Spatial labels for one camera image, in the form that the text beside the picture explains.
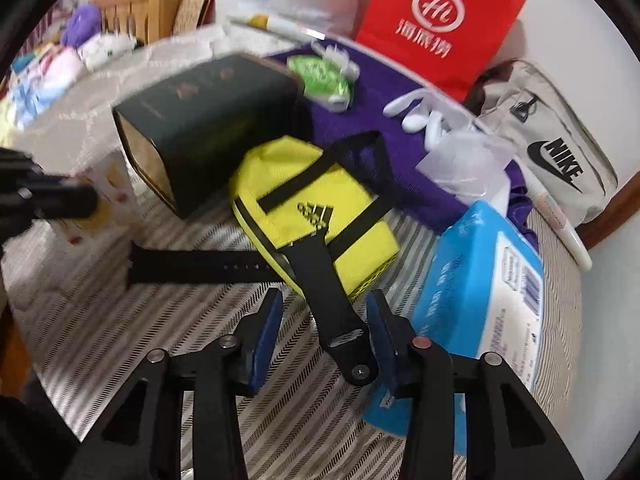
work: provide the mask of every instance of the wooden headboard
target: wooden headboard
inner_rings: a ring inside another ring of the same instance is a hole
[[[102,30],[128,32],[149,44],[171,36],[182,0],[91,0],[102,11]]]

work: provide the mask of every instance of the blue package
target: blue package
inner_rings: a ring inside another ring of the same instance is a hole
[[[475,202],[441,236],[411,324],[453,354],[498,352],[531,391],[542,348],[543,276],[540,256],[517,229]],[[411,405],[380,386],[364,420],[405,438]],[[456,395],[454,410],[454,451],[466,455],[464,395]]]

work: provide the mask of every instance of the dark green box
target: dark green box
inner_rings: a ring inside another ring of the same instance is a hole
[[[127,157],[181,218],[225,186],[244,154],[288,134],[307,138],[300,79],[234,54],[165,79],[113,108]]]

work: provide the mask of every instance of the beige nike bag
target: beige nike bag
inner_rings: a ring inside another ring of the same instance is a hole
[[[514,60],[479,83],[479,118],[518,154],[545,185],[573,226],[596,218],[618,187],[604,152],[539,67]]]

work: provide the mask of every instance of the green plastic packet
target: green plastic packet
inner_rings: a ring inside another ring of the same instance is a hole
[[[287,66],[304,81],[306,98],[334,113],[349,108],[353,91],[332,63],[316,56],[291,56]]]

